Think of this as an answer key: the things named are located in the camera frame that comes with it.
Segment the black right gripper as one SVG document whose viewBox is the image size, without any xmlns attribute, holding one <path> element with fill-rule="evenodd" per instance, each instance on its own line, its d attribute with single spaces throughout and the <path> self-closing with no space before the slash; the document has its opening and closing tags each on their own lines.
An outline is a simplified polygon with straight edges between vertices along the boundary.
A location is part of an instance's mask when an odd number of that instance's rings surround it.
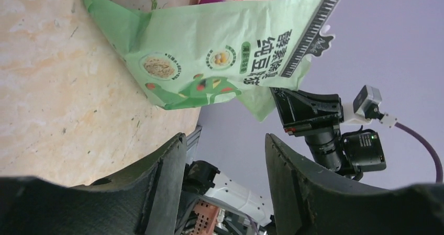
<svg viewBox="0 0 444 235">
<path fill-rule="evenodd" d="M 355 181 L 365 172 L 386 169 L 379 134 L 360 128 L 341 133 L 343 110 L 338 94 L 312 94 L 302 90 L 271 88 L 284 131 L 303 137 L 314 161 Z"/>
</svg>

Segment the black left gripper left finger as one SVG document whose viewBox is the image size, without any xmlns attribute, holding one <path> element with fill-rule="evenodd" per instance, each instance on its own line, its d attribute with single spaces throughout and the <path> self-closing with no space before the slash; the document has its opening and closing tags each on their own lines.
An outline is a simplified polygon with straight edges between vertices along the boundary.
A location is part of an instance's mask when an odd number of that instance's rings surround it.
<svg viewBox="0 0 444 235">
<path fill-rule="evenodd" d="M 174 234 L 186 160 L 178 133 L 90 185 L 1 178 L 1 234 Z"/>
</svg>

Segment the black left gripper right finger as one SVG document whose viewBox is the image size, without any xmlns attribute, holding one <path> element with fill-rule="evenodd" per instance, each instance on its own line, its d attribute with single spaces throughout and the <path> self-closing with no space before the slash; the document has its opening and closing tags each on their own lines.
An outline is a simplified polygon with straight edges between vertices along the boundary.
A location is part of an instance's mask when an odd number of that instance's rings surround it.
<svg viewBox="0 0 444 235">
<path fill-rule="evenodd" d="M 342 177 L 265 136 L 276 234 L 443 234 L 443 185 L 394 190 Z"/>
</svg>

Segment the green cat litter bag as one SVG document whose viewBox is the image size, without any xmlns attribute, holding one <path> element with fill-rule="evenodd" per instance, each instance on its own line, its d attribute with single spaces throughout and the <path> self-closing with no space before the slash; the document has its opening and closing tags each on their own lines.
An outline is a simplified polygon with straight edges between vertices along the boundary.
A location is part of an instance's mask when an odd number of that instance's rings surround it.
<svg viewBox="0 0 444 235">
<path fill-rule="evenodd" d="M 274 109 L 270 88 L 299 89 L 310 63 L 284 76 L 322 0 L 231 1 L 151 12 L 83 0 L 150 103 L 165 110 L 238 98 L 257 120 Z"/>
</svg>

